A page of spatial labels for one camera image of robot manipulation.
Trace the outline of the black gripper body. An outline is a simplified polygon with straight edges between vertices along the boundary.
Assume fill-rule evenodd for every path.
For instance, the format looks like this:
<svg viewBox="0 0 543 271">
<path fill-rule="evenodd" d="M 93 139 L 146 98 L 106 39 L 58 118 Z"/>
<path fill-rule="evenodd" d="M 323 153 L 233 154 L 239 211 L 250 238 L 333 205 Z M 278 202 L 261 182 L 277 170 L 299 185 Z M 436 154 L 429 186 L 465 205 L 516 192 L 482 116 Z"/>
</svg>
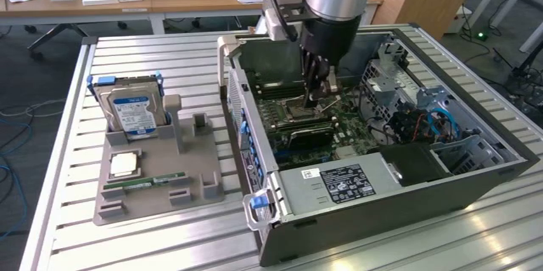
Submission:
<svg viewBox="0 0 543 271">
<path fill-rule="evenodd" d="M 330 63 L 340 63 L 352 49 L 361 19 L 362 16 L 338 22 L 325 18 L 306 20 L 301 36 L 303 54 L 310 53 Z"/>
</svg>

